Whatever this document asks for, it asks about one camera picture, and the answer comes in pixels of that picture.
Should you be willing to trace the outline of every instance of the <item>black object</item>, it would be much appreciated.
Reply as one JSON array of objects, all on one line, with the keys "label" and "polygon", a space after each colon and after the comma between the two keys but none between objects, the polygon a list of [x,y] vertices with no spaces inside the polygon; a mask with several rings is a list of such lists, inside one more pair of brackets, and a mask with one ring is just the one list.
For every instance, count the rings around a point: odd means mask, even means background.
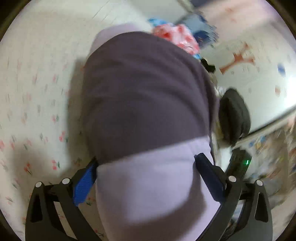
[{"label": "black object", "polygon": [[[214,166],[201,153],[195,156],[195,164],[205,181],[212,197],[221,203],[211,223],[197,241],[271,241],[272,219],[264,186],[243,183],[239,178],[228,176],[221,168]],[[87,223],[80,210],[73,203],[73,190],[80,178],[89,170],[95,171],[98,164],[93,159],[90,164],[78,170],[72,180],[63,179],[56,185],[39,183],[33,190],[26,220],[26,241],[74,241],[66,235],[54,202],[60,202],[64,214],[77,240],[101,241]],[[224,234],[239,200],[245,200],[237,225],[226,238]]]},{"label": "black object", "polygon": [[239,93],[229,88],[220,100],[219,121],[224,139],[231,145],[240,137],[248,135],[251,119],[244,99]]},{"label": "black object", "polygon": [[229,165],[226,170],[227,176],[235,176],[243,180],[251,163],[252,156],[246,151],[236,148],[232,150]]},{"label": "black object", "polygon": [[209,65],[204,58],[202,58],[200,62],[209,73],[214,73],[216,71],[215,65]]}]

